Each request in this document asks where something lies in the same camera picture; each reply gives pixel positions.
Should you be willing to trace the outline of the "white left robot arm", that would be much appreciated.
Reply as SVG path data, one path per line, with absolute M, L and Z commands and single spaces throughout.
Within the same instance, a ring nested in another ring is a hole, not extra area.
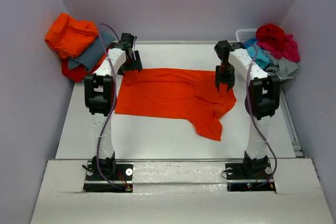
M 85 167 L 88 181 L 111 180 L 116 174 L 115 150 L 111 137 L 111 117 L 117 104 L 115 75 L 142 70 L 139 52 L 133 50 L 136 36 L 123 33 L 113 42 L 107 58 L 92 74 L 84 78 L 85 105 L 93 120 L 95 153 Z

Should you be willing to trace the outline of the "orange t shirt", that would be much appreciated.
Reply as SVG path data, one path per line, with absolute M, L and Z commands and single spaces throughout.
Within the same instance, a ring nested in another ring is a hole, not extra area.
M 213 71 L 156 68 L 124 74 L 115 112 L 188 120 L 198 135 L 220 141 L 220 119 L 235 103 L 232 89 L 216 87 Z

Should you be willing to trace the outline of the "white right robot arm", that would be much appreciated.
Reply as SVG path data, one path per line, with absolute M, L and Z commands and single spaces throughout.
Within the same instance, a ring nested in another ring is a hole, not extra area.
M 239 72 L 246 81 L 245 108 L 250 116 L 249 140 L 240 163 L 228 163 L 224 170 L 228 180 L 252 180 L 267 178 L 272 172 L 267 152 L 271 147 L 267 133 L 271 118 L 279 108 L 280 80 L 270 75 L 256 63 L 256 57 L 248 54 L 241 42 L 219 41 L 214 50 L 220 59 L 216 66 L 215 86 L 227 86 L 230 91 L 235 84 L 235 73 Z

